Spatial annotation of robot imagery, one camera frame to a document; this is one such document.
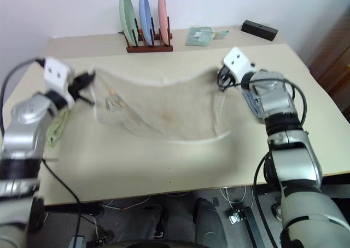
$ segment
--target green cloth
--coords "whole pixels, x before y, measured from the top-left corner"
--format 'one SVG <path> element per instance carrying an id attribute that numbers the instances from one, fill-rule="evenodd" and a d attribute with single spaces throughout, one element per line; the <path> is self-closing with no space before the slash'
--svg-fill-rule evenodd
<path id="1" fill-rule="evenodd" d="M 66 124 L 69 119 L 69 109 L 65 108 L 59 111 L 57 117 L 52 121 L 46 132 L 46 146 L 54 148 L 61 138 L 63 131 L 65 130 Z"/>

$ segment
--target white wall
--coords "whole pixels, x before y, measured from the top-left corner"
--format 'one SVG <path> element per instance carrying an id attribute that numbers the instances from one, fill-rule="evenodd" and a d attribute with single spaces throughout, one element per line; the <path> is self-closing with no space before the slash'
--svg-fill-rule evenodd
<path id="1" fill-rule="evenodd" d="M 37 54 L 50 36 L 116 33 L 119 0 L 1 0 L 1 75 Z M 138 8 L 138 0 L 132 0 Z M 149 0 L 157 17 L 157 0 Z M 171 27 L 269 23 L 310 63 L 350 0 L 167 0 Z"/>

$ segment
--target blue plate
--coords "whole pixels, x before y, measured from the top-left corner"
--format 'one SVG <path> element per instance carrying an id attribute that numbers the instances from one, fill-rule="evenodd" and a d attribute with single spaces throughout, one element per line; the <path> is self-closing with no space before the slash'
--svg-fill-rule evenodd
<path id="1" fill-rule="evenodd" d="M 154 32 L 152 28 L 151 9 L 149 8 L 148 0 L 139 0 L 138 9 L 144 39 L 146 40 L 147 44 L 152 45 L 151 35 L 153 35 Z"/>

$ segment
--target pink plate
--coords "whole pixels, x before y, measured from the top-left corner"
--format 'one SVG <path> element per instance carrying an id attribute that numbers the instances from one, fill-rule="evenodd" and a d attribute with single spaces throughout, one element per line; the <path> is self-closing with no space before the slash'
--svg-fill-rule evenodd
<path id="1" fill-rule="evenodd" d="M 168 15 L 166 14 L 165 0 L 158 0 L 158 16 L 159 16 L 159 26 L 160 26 L 160 34 L 162 36 L 162 40 L 165 44 L 169 45 Z"/>

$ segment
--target green plate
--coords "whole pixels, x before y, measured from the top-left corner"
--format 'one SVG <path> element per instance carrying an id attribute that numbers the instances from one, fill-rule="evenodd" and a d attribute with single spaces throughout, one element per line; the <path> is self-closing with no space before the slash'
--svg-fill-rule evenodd
<path id="1" fill-rule="evenodd" d="M 119 16 L 124 31 L 124 35 L 129 42 L 129 45 L 136 46 L 133 38 L 132 30 L 134 30 L 136 41 L 138 41 L 138 32 L 135 24 L 135 11 L 133 9 L 131 0 L 119 0 Z"/>

